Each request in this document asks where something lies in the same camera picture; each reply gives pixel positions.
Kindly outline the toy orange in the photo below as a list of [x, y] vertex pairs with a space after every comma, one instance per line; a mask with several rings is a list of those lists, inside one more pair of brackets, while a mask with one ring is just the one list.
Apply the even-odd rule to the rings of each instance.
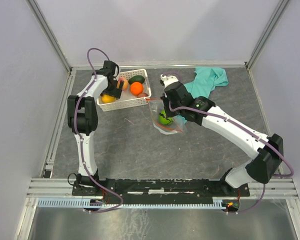
[[134, 96], [138, 96], [139, 94], [141, 94], [144, 90], [143, 84], [140, 82], [133, 82], [130, 85], [130, 93]]

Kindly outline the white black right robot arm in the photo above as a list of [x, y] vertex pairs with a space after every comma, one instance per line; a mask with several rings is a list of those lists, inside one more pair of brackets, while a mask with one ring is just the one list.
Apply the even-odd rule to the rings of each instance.
[[160, 80], [164, 87], [161, 97], [169, 118], [181, 116], [188, 122], [210, 129], [243, 150], [249, 160], [228, 170], [219, 183], [221, 193], [232, 195], [239, 187], [252, 181], [267, 184], [275, 175], [284, 155], [283, 138], [253, 130], [226, 114], [204, 96], [194, 98], [174, 76]]

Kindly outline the clear zip top bag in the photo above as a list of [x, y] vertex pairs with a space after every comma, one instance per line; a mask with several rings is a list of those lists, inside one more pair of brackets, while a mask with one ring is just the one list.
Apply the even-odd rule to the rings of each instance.
[[161, 99], [146, 99], [153, 126], [163, 135], [185, 134], [188, 130], [179, 116], [168, 117]]

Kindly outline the yellow toy lemon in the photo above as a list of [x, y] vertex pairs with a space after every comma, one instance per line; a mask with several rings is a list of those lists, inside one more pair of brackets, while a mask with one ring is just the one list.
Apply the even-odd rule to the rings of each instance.
[[103, 94], [101, 96], [101, 101], [102, 101], [103, 104], [109, 104], [109, 103], [115, 102], [116, 98], [114, 96], [111, 96], [111, 95]]

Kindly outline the green toy watermelon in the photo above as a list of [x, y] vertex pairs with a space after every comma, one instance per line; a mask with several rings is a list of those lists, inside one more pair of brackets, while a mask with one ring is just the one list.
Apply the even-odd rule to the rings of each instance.
[[158, 114], [158, 122], [161, 124], [161, 125], [165, 125], [165, 126], [168, 126], [168, 125], [171, 125], [174, 120], [172, 117], [167, 117], [166, 116], [166, 113], [165, 113], [165, 110], [162, 110], [159, 114]]

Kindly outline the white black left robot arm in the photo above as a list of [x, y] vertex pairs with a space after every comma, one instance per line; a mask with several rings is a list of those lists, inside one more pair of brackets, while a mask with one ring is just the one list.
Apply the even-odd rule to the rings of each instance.
[[103, 191], [94, 160], [94, 133], [99, 122], [96, 99], [100, 95], [115, 100], [121, 98], [123, 84], [116, 80], [119, 73], [120, 68], [115, 62], [105, 60], [103, 67], [93, 72], [87, 86], [67, 98], [67, 124], [74, 133], [79, 157], [72, 190], [74, 196], [91, 196]]

